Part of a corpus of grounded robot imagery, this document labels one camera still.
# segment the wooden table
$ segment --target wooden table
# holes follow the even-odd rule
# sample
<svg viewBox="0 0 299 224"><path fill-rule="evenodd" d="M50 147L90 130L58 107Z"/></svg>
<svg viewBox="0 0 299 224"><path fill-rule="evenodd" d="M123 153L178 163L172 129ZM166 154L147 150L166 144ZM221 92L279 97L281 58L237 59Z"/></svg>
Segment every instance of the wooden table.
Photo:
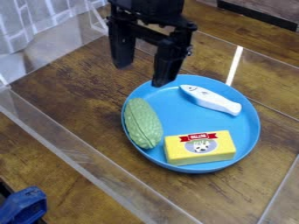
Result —
<svg viewBox="0 0 299 224"><path fill-rule="evenodd" d="M210 35L299 65L295 33L192 0L186 1L184 15ZM235 46L199 34L194 47L182 73L225 81ZM200 221L257 223L299 152L299 80L295 68L259 58L251 51L246 54L234 87L257 107L261 139L239 163L210 174L163 169L127 140L120 109L128 94L154 72L152 57L144 52L136 51L130 68L116 70L108 39L100 38L14 83L12 88ZM142 223L4 115L0 123L2 179L15 191L27 186L44 190L48 223Z"/></svg>

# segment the blue plastic plate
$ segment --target blue plastic plate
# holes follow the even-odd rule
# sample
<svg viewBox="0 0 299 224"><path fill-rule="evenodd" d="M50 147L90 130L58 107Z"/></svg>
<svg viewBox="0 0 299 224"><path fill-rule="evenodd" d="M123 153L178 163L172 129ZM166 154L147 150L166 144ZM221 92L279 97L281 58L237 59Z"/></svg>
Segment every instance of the blue plastic plate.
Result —
<svg viewBox="0 0 299 224"><path fill-rule="evenodd" d="M179 89L182 84L207 88L234 102L239 102L242 104L241 114L233 116L195 105L187 100L183 91ZM171 165L167 163L164 156L164 139L155 148L143 150L131 140L124 123L127 101L136 97L143 98L151 104L163 124L164 137L229 130L238 149L235 158L204 164ZM178 75L174 82L159 88L151 86L151 81L144 83L126 99L122 111L122 123L126 135L142 154L162 167L187 173L215 172L234 165L253 151L261 131L258 112L247 97L225 83L198 75L187 74Z"/></svg>

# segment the yellow butter box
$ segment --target yellow butter box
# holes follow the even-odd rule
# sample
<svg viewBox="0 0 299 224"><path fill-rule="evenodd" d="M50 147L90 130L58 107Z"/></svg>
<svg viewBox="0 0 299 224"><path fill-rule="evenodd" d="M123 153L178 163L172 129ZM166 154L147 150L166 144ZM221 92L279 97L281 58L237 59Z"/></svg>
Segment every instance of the yellow butter box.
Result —
<svg viewBox="0 0 299 224"><path fill-rule="evenodd" d="M230 160L237 147L227 130L164 138L164 154L172 165L191 165Z"/></svg>

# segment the blue object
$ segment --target blue object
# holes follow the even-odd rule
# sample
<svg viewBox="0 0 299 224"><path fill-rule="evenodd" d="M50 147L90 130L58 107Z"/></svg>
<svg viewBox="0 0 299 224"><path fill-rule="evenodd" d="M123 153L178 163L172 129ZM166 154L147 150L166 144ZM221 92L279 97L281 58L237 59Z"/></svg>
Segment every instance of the blue object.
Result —
<svg viewBox="0 0 299 224"><path fill-rule="evenodd" d="M242 104L239 115L233 116L195 105L186 99L186 94L179 89L179 86L183 84L207 88L234 102L239 102ZM127 101L136 97L147 100L152 106L163 124L163 137L229 130L238 149L235 158L227 161L178 166L167 163L164 139L155 148L143 150L130 138L124 123ZM138 87L126 99L122 111L122 123L127 137L142 154L162 167L176 172L187 173L215 172L234 165L253 151L258 143L261 131L258 112L247 97L221 81L199 75L187 74L179 75L174 82L160 88L152 87L151 81Z"/></svg>
<svg viewBox="0 0 299 224"><path fill-rule="evenodd" d="M36 186L31 186L8 196L0 208L0 224L32 224L46 212L46 194Z"/></svg>

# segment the cartoon illustration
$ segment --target cartoon illustration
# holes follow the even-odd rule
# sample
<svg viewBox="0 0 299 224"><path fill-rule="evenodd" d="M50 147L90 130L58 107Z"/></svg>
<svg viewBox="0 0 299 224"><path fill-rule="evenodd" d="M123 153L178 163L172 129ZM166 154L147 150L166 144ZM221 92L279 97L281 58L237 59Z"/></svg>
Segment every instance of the cartoon illustration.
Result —
<svg viewBox="0 0 299 224"><path fill-rule="evenodd" d="M195 141L192 143L192 148L195 152L204 152L210 148L210 146L211 146L211 143L207 140Z"/></svg>

